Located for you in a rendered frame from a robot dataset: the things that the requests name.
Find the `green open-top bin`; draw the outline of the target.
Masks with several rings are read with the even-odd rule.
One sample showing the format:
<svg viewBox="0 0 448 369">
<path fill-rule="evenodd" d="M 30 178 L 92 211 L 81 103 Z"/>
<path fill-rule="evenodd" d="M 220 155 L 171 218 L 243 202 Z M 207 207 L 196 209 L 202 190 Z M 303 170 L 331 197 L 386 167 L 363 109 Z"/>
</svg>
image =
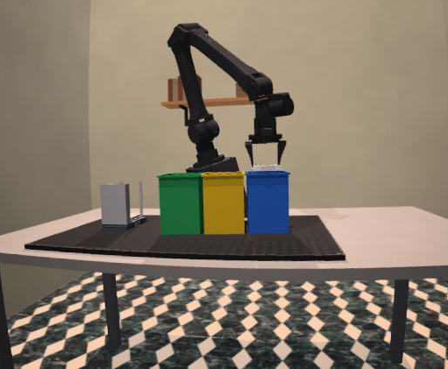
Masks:
<svg viewBox="0 0 448 369">
<path fill-rule="evenodd" d="M 161 235 L 200 235 L 203 221 L 205 173 L 157 175 L 160 192 Z"/>
</svg>

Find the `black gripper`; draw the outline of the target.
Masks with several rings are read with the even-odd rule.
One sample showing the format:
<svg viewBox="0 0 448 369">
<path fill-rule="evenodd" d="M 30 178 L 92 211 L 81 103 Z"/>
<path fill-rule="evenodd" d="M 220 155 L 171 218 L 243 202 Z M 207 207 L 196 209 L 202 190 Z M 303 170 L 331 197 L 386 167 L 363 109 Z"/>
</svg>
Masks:
<svg viewBox="0 0 448 369">
<path fill-rule="evenodd" d="M 249 135 L 248 136 L 252 142 L 245 142 L 245 145 L 247 145 L 246 150 L 248 151 L 248 154 L 250 154 L 251 163 L 253 166 L 253 156 L 252 156 L 252 144 L 267 144 L 267 143 L 280 143 L 277 144 L 277 152 L 278 152 L 278 165 L 281 163 L 281 156 L 283 154 L 283 151 L 285 149 L 285 146 L 287 144 L 286 140 L 280 140 L 282 138 L 282 134 L 274 134 L 272 136 L 264 136 L 264 135 Z"/>
</svg>

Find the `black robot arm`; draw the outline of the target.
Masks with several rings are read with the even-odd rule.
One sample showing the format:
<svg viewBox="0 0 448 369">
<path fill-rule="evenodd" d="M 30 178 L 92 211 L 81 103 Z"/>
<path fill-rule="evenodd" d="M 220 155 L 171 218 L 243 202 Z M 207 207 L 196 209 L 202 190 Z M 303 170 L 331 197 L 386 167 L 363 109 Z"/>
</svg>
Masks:
<svg viewBox="0 0 448 369">
<path fill-rule="evenodd" d="M 209 114 L 205 108 L 190 46 L 198 49 L 231 76 L 246 92 L 249 102 L 259 100 L 255 103 L 255 117 L 259 118 L 254 118 L 254 135 L 276 134 L 276 118 L 292 115 L 295 107 L 288 92 L 274 94 L 270 78 L 246 65 L 211 38 L 208 33 L 209 31 L 198 23 L 178 24 L 167 41 L 168 47 L 171 47 L 174 53 L 188 102 L 190 118 L 187 120 L 188 137 L 196 144 L 196 150 L 198 150 L 196 155 L 198 161 L 193 165 L 194 168 L 223 161 L 224 154 L 218 155 L 212 142 L 219 134 L 219 126 L 213 114 Z M 263 98 L 268 98 L 268 102 L 263 101 L 266 100 Z M 205 121 L 199 122 L 200 119 Z"/>
</svg>

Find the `yellow bin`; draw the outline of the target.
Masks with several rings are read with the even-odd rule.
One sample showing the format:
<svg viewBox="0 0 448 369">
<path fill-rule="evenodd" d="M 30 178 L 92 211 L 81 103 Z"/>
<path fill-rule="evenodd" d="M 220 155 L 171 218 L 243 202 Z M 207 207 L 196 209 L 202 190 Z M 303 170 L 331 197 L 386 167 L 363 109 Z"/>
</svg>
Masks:
<svg viewBox="0 0 448 369">
<path fill-rule="evenodd" d="M 213 172 L 203 178 L 204 235 L 245 234 L 245 172 Z"/>
</svg>

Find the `blue bin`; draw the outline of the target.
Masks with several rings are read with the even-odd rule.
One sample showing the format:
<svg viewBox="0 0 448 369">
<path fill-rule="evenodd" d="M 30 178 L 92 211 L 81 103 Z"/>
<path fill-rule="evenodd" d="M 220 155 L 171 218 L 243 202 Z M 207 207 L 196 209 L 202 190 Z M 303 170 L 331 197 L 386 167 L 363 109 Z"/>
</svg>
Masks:
<svg viewBox="0 0 448 369">
<path fill-rule="evenodd" d="M 251 171 L 245 174 L 249 234 L 289 233 L 290 172 Z"/>
</svg>

